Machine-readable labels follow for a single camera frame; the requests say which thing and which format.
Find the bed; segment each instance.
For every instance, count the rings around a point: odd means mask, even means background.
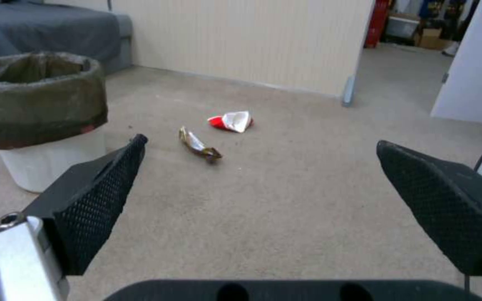
[[[131,66],[131,33],[126,15],[42,0],[0,3],[0,56],[63,51],[97,59],[111,74]]]

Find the debris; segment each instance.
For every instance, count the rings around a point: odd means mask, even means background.
[[[243,133],[252,125],[253,120],[248,111],[239,111],[208,118],[208,122],[214,128]]]
[[[179,139],[188,149],[197,155],[205,157],[208,162],[213,162],[216,159],[222,158],[222,155],[216,149],[207,147],[185,126],[182,126],[179,130]]]

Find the dark green trash bag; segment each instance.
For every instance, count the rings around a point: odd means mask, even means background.
[[[98,61],[67,53],[0,57],[0,149],[69,138],[105,122]]]

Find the textured rubber pad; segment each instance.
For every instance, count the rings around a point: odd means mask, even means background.
[[[382,169],[423,230],[465,275],[482,275],[482,176],[393,143],[377,145]]]
[[[144,135],[69,168],[25,210],[42,218],[65,275],[82,275],[111,234],[145,154]]]
[[[482,301],[446,283],[425,280],[149,280],[107,301]]]

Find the beige paneled wall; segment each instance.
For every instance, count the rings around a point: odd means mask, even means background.
[[[373,0],[113,0],[134,63],[341,95]]]

